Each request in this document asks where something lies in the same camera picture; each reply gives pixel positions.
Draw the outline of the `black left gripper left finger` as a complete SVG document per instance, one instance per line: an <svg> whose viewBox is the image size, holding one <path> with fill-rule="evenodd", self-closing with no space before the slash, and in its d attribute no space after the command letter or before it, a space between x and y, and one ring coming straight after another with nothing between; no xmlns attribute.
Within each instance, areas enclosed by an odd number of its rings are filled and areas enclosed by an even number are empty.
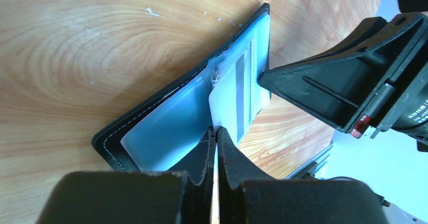
<svg viewBox="0 0 428 224"><path fill-rule="evenodd" d="M215 132L165 172L72 172L38 223L210 223Z"/></svg>

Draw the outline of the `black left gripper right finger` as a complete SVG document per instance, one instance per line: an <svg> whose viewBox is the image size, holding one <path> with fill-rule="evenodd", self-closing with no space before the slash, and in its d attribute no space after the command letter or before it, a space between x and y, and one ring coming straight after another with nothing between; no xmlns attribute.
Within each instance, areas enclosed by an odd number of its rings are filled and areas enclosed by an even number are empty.
<svg viewBox="0 0 428 224"><path fill-rule="evenodd" d="M220 223L387 223L380 197L359 181L278 180L217 131Z"/></svg>

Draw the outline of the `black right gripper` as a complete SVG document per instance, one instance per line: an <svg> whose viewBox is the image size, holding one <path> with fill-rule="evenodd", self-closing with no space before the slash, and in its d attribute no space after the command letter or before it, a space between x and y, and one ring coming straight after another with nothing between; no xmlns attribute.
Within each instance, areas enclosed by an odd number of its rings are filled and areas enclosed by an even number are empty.
<svg viewBox="0 0 428 224"><path fill-rule="evenodd" d="M394 130L427 152L427 0L362 20L333 48L270 69L259 84L338 131Z"/></svg>

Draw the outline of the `white striped credit card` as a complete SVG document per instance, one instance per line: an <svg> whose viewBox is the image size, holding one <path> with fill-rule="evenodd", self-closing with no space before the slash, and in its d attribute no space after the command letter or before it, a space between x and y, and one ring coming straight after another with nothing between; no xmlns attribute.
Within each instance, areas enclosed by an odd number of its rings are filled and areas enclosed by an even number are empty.
<svg viewBox="0 0 428 224"><path fill-rule="evenodd" d="M237 146L249 125L249 79L252 73L253 40L217 62L211 71L209 107L212 124L228 130Z"/></svg>

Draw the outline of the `black leather card holder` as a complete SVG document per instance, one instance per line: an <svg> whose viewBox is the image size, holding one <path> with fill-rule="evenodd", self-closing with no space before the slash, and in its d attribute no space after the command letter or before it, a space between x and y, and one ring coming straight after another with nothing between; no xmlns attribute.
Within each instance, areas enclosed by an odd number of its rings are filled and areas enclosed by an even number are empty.
<svg viewBox="0 0 428 224"><path fill-rule="evenodd" d="M94 150L117 171L171 168L198 144L207 128L214 128L208 101L212 68L253 40L251 109L245 136L255 117L271 101L269 91L257 82L269 67L270 22L270 5L265 3L194 68L96 133L91 141Z"/></svg>

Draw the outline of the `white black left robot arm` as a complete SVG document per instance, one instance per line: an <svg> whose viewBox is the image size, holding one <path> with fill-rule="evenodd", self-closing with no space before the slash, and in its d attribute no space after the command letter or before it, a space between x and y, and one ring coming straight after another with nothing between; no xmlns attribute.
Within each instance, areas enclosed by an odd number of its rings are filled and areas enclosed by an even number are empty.
<svg viewBox="0 0 428 224"><path fill-rule="evenodd" d="M210 223L214 174L220 223L421 223L357 180L274 179L222 127L165 172L65 175L38 223Z"/></svg>

